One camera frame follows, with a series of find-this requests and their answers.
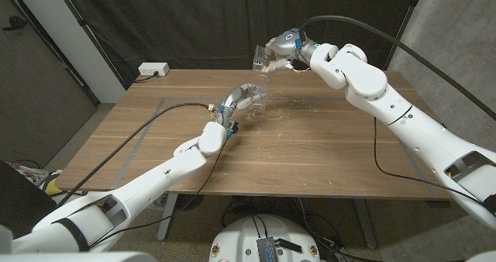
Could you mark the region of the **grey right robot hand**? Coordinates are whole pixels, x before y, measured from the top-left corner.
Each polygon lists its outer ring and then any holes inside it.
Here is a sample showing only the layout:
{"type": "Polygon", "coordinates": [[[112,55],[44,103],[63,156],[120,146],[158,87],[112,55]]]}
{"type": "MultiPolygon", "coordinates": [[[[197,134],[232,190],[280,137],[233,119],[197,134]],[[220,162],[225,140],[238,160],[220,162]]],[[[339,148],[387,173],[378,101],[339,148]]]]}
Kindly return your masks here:
{"type": "Polygon", "coordinates": [[[298,60],[309,66],[311,57],[319,46],[318,43],[305,39],[301,40],[299,29],[293,28],[280,36],[272,38],[265,46],[269,60],[265,71],[275,73],[284,70],[295,70],[293,62],[298,60]]]}

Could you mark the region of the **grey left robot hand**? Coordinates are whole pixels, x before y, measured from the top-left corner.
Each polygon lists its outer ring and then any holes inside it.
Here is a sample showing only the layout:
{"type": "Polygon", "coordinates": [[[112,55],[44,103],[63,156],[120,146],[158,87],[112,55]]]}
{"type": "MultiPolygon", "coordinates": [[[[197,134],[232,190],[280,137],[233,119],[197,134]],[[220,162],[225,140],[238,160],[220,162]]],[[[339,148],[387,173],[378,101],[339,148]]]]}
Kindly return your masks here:
{"type": "Polygon", "coordinates": [[[236,109],[248,109],[255,102],[266,98],[267,95],[267,89],[258,84],[246,83],[235,87],[219,106],[214,121],[227,129],[231,122],[230,117],[236,109]]]}

